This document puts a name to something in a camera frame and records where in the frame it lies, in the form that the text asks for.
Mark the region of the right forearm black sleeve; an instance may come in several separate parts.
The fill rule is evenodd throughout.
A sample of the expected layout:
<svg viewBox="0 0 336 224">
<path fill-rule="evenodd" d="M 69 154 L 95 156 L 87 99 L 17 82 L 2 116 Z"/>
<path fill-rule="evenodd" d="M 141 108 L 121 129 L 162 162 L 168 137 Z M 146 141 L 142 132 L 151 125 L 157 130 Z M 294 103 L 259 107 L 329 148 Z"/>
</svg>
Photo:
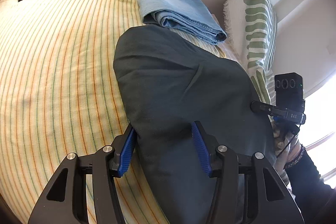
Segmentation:
<svg viewBox="0 0 336 224">
<path fill-rule="evenodd" d="M 285 171 L 305 223 L 335 223 L 335 189 L 324 183 L 305 147 Z"/>
</svg>

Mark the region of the right hand gloved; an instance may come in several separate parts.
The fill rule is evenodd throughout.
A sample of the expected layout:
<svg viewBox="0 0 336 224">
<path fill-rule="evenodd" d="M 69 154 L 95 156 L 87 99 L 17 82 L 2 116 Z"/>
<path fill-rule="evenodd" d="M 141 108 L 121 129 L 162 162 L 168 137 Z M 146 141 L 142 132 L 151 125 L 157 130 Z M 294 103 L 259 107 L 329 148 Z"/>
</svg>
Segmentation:
<svg viewBox="0 0 336 224">
<path fill-rule="evenodd" d="M 272 121 L 274 146 L 276 154 L 275 170 L 280 173 L 284 170 L 285 165 L 292 162 L 301 151 L 301 144 L 298 136 L 293 135 L 290 131 L 286 132 L 284 126 Z"/>
</svg>

